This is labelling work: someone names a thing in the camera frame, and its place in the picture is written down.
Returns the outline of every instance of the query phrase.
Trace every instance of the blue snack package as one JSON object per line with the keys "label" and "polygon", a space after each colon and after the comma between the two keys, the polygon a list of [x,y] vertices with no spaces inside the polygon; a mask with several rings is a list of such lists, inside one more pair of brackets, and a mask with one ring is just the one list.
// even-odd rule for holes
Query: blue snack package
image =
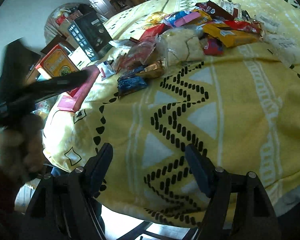
{"label": "blue snack package", "polygon": [[170,27],[176,27],[174,25],[174,22],[190,13],[191,13],[191,11],[188,11],[188,10],[172,13],[172,14],[165,16],[163,19],[163,22]]}
{"label": "blue snack package", "polygon": [[145,69],[145,66],[141,65],[140,67],[134,68],[132,70],[127,70],[126,72],[124,72],[122,74],[121,78],[135,76],[136,73],[139,73],[139,72],[143,71],[144,69]]}
{"label": "blue snack package", "polygon": [[128,95],[143,88],[146,88],[148,84],[142,77],[120,77],[118,78],[118,92],[119,96]]}

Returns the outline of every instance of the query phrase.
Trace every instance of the bread in plastic bag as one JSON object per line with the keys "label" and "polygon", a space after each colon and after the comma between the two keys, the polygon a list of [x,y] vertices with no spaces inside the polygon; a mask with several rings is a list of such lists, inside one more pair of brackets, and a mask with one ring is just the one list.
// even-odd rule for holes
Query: bread in plastic bag
{"label": "bread in plastic bag", "polygon": [[186,61],[202,61],[204,54],[198,38],[201,35],[201,28],[186,25],[167,30],[157,37],[158,51],[166,59],[165,68]]}

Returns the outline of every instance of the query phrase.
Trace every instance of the yellow snack box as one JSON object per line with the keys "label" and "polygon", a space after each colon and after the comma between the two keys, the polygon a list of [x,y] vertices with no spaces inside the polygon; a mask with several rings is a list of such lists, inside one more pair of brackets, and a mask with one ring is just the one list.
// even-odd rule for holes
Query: yellow snack box
{"label": "yellow snack box", "polygon": [[228,48],[257,42],[259,40],[254,34],[231,30],[226,24],[218,24],[217,26],[216,24],[206,24],[202,29],[205,33],[219,39]]}

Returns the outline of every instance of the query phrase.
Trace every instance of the white packet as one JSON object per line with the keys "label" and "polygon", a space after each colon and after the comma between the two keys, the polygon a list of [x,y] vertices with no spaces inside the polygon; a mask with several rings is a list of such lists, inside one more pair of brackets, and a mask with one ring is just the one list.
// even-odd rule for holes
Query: white packet
{"label": "white packet", "polygon": [[264,25],[265,31],[268,31],[273,34],[277,34],[279,31],[279,28],[281,28],[281,24],[275,22],[270,16],[260,13],[258,15],[255,15],[255,20],[262,22]]}
{"label": "white packet", "polygon": [[300,47],[290,38],[282,35],[266,34],[264,41],[271,44],[278,59],[287,67],[300,64]]}
{"label": "white packet", "polygon": [[226,10],[229,14],[231,14],[235,18],[242,18],[241,4],[239,3],[231,3],[226,0],[219,0],[218,5]]}

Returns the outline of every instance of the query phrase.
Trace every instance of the chocolate bar wrapper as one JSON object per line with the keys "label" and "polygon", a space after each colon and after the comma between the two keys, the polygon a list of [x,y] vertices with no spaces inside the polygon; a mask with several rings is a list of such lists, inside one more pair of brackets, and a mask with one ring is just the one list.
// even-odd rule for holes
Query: chocolate bar wrapper
{"label": "chocolate bar wrapper", "polygon": [[219,39],[228,48],[253,43],[259,40],[254,34],[231,30],[230,27],[227,28],[228,29],[222,29],[222,27],[218,28],[214,26],[214,24],[206,24],[202,27],[205,33]]}
{"label": "chocolate bar wrapper", "polygon": [[164,69],[162,67],[162,63],[160,61],[157,61],[148,67],[145,67],[145,69],[139,73],[137,73],[137,76],[140,76],[144,79],[148,78],[157,78],[164,74]]}
{"label": "chocolate bar wrapper", "polygon": [[225,20],[233,21],[234,16],[229,14],[226,10],[222,9],[216,3],[207,1],[204,3],[197,3],[195,6],[199,7],[206,13],[208,13],[212,18],[221,17]]}

